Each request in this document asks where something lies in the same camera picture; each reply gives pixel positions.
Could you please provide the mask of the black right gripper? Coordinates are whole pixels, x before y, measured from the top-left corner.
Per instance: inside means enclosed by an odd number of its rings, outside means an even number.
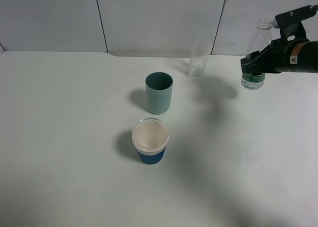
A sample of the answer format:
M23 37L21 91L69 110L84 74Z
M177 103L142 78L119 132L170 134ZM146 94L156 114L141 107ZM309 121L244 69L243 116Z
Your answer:
M242 74L318 72L318 43L306 39L277 39L240 60Z

